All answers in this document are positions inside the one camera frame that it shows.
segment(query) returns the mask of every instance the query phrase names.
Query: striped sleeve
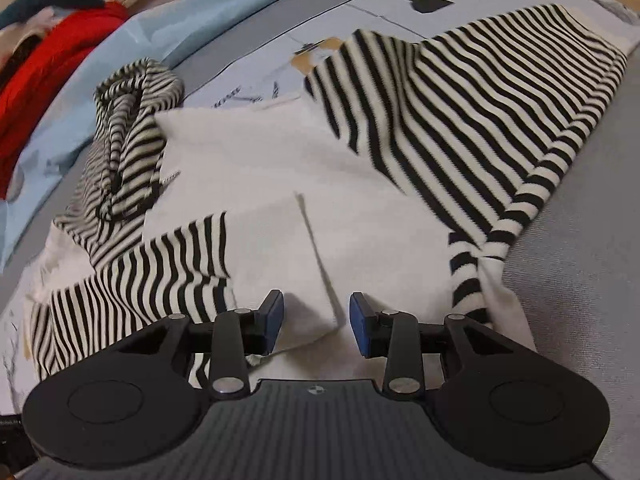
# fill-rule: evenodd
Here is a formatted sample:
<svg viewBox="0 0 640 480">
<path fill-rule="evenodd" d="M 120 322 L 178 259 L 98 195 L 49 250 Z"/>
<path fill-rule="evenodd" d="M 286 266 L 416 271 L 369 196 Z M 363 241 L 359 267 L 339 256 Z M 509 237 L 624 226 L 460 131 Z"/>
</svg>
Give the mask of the striped sleeve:
<svg viewBox="0 0 640 480">
<path fill-rule="evenodd" d="M 343 142 L 451 229 L 452 306 L 504 259 L 610 104 L 626 57 L 558 5 L 421 43 L 358 30 L 305 79 Z"/>
<path fill-rule="evenodd" d="M 75 195 L 54 224 L 96 269 L 142 241 L 166 143 L 154 114 L 175 108 L 183 92 L 180 79 L 152 59 L 124 66 L 95 92 L 94 142 Z"/>
<path fill-rule="evenodd" d="M 225 215 L 209 216 L 140 244 L 93 276 L 52 294 L 32 313 L 41 379 L 174 313 L 212 321 L 234 308 L 226 272 Z M 198 356 L 191 375 L 204 373 Z"/>
</svg>

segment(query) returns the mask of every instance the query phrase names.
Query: circular mount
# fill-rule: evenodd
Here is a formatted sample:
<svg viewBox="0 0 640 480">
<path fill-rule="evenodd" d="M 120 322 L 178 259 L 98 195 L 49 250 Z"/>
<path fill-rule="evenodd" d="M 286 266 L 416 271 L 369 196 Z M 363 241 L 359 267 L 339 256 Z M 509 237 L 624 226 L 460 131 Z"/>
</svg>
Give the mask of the circular mount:
<svg viewBox="0 0 640 480">
<path fill-rule="evenodd" d="M 201 414 L 198 391 L 157 356 L 101 352 L 36 386 L 22 423 L 41 454 L 112 469 L 176 446 Z"/>
<path fill-rule="evenodd" d="M 433 397 L 450 444 L 478 462 L 537 472 L 593 458 L 609 407 L 589 381 L 528 352 L 478 356 Z"/>
</svg>

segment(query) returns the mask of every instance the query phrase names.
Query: red fabric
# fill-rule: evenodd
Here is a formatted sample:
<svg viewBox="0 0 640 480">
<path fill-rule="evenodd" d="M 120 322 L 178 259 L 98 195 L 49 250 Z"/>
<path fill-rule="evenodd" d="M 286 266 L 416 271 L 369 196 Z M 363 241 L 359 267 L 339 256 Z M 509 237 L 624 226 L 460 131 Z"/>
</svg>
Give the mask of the red fabric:
<svg viewBox="0 0 640 480">
<path fill-rule="evenodd" d="M 31 133 L 63 85 L 91 51 L 127 21 L 115 2 L 79 10 L 59 23 L 0 93 L 0 199 Z"/>
</svg>

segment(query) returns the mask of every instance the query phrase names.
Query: gray mattress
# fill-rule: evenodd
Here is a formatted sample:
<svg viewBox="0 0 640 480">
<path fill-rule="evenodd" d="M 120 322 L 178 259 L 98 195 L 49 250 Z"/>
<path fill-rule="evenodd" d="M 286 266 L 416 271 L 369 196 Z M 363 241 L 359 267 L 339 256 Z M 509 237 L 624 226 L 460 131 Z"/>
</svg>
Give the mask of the gray mattress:
<svg viewBox="0 0 640 480">
<path fill-rule="evenodd" d="M 291 27 L 348 0 L 280 0 L 239 23 L 176 72 L 187 92 Z M 640 151 L 640 52 L 559 190 L 520 237 L 505 282 L 519 296 L 538 349 L 607 396 L 612 424 L 596 462 L 614 480 L 640 478 L 640 237 L 633 199 Z M 0 276 L 0 312 L 50 220 L 70 199 L 84 153 L 38 213 Z"/>
</svg>

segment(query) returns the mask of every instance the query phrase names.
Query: wrinkled fabric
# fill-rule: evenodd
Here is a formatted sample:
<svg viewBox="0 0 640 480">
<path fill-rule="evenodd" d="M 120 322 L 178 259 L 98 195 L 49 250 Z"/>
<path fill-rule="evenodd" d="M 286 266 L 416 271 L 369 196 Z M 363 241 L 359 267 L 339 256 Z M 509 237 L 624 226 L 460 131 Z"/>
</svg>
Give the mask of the wrinkled fabric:
<svg viewBox="0 0 640 480">
<path fill-rule="evenodd" d="M 33 51 L 0 94 L 0 199 L 31 133 L 69 77 L 91 51 L 127 21 L 127 9 L 80 10 Z"/>
<path fill-rule="evenodd" d="M 184 85 L 153 59 L 130 63 L 95 91 L 97 128 L 76 192 L 54 225 L 95 269 L 142 240 L 144 213 L 161 193 L 164 135 L 154 114 L 177 107 Z"/>
<path fill-rule="evenodd" d="M 0 200 L 0 272 L 44 200 L 95 131 L 95 88 L 119 67 L 151 57 L 173 68 L 200 47 L 275 0 L 178 0 L 131 18 L 87 59 L 49 107 L 20 156 L 25 186 Z"/>
</svg>

